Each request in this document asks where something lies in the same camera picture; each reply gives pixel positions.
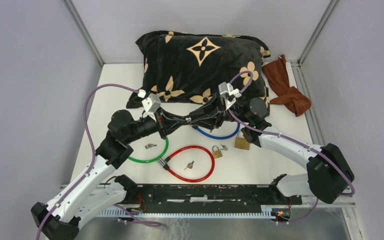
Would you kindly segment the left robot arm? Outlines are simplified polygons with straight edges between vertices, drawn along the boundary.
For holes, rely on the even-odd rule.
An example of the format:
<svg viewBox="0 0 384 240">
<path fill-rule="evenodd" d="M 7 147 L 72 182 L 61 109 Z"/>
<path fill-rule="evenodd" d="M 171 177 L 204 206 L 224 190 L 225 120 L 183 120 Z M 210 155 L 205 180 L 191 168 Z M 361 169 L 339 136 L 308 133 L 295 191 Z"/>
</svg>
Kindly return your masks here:
<svg viewBox="0 0 384 240">
<path fill-rule="evenodd" d="M 145 118 L 134 120 L 128 110 L 116 111 L 108 124 L 108 132 L 98 148 L 92 148 L 91 162 L 54 198 L 37 202 L 31 213 L 38 231 L 36 239 L 73 240 L 80 230 L 106 208 L 137 198 L 135 187 L 112 183 L 95 195 L 92 191 L 113 174 L 132 154 L 130 143 L 159 133 L 161 137 L 193 121 L 190 115 L 179 116 L 162 108 Z"/>
</svg>

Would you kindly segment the green cable lock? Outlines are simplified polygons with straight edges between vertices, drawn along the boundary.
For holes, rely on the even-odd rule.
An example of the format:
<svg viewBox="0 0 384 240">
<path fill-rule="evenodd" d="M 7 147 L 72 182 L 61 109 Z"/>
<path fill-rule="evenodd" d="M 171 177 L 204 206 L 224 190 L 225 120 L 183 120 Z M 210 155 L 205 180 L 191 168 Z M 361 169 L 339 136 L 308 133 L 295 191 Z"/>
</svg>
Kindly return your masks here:
<svg viewBox="0 0 384 240">
<path fill-rule="evenodd" d="M 170 142 L 169 142 L 169 139 L 167 137 L 164 139 L 164 142 L 165 142 L 164 149 L 162 150 L 162 152 L 160 154 L 158 154 L 154 158 L 151 158 L 151 159 L 137 159 L 137 158 L 129 156 L 128 159 L 130 161 L 133 161 L 133 162 L 139 163 L 139 164 L 148 164 L 148 163 L 156 162 L 157 160 L 161 159 L 167 153 L 167 151 L 169 149 Z"/>
</svg>

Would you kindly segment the large brass padlock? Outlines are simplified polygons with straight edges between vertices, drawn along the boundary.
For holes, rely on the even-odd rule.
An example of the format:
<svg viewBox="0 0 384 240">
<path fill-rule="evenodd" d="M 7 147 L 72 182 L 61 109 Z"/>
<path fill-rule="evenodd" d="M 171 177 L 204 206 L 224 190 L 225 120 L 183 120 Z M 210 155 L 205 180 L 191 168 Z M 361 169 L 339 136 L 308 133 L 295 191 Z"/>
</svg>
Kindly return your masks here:
<svg viewBox="0 0 384 240">
<path fill-rule="evenodd" d="M 245 150 L 245 151 L 250 150 L 250 143 L 243 137 L 243 134 L 241 131 L 238 131 L 235 136 L 234 147 L 236 149 Z"/>
</svg>

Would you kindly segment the small silver keys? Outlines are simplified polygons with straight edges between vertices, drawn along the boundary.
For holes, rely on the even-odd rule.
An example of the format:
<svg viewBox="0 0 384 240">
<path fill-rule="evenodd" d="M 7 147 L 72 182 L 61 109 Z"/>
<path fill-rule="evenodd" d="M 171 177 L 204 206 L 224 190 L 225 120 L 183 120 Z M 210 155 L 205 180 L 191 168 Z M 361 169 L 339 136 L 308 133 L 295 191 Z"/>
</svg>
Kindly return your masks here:
<svg viewBox="0 0 384 240">
<path fill-rule="evenodd" d="M 152 148 L 152 147 L 156 147 L 156 146 L 157 146 L 156 144 L 148 143 L 148 144 L 146 144 L 144 147 L 145 147 L 145 149 L 150 149 L 150 148 Z"/>
</svg>

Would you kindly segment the blue cable lock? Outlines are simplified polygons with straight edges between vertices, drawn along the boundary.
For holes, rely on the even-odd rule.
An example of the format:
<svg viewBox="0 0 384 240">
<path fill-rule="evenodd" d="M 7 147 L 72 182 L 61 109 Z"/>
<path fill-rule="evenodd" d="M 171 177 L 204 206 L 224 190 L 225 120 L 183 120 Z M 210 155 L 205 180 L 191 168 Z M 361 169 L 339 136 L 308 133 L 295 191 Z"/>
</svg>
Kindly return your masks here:
<svg viewBox="0 0 384 240">
<path fill-rule="evenodd" d="M 240 130 L 240 127 L 241 125 L 239 123 L 236 124 L 236 128 L 235 130 L 228 134 L 228 135 L 223 135 L 223 136 L 217 136 L 217 135 L 213 135 L 213 134 L 210 134 L 210 133 L 207 133 L 205 131 L 203 131 L 202 129 L 200 129 L 198 126 L 196 125 L 193 125 L 192 128 L 196 131 L 198 131 L 200 134 L 204 135 L 205 137 L 207 138 L 210 138 L 210 139 L 214 139 L 214 140 L 227 140 L 227 139 L 230 139 L 230 138 L 233 138 L 237 135 L 237 133 L 239 132 Z"/>
</svg>

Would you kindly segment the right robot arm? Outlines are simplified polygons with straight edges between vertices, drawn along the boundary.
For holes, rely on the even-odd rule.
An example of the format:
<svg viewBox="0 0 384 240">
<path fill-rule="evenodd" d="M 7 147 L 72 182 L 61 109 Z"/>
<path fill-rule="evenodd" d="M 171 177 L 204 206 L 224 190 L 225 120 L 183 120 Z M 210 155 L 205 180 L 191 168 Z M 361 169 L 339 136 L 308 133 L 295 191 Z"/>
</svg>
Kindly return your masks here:
<svg viewBox="0 0 384 240">
<path fill-rule="evenodd" d="M 269 112 L 264 100 L 253 98 L 243 106 L 225 106 L 225 99 L 213 99 L 186 118 L 193 125 L 207 129 L 218 128 L 224 121 L 235 121 L 243 126 L 244 139 L 262 149 L 274 151 L 306 170 L 305 174 L 285 175 L 269 189 L 269 199 L 282 204 L 294 195 L 313 195 L 326 204 L 339 196 L 352 197 L 355 176 L 338 146 L 306 143 L 266 121 Z"/>
</svg>

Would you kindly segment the small brass padlock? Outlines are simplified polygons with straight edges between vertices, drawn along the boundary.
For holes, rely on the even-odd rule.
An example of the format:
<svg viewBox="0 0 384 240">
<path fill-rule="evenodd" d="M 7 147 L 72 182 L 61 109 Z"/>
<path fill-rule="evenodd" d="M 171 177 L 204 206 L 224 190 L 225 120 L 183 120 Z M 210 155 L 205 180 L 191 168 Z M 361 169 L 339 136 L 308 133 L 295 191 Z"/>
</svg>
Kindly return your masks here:
<svg viewBox="0 0 384 240">
<path fill-rule="evenodd" d="M 219 159 L 219 158 L 222 158 L 223 157 L 223 154 L 222 154 L 222 151 L 220 150 L 220 148 L 217 146 L 217 145 L 214 145 L 212 148 L 212 154 L 213 154 L 213 157 L 215 159 Z"/>
</svg>

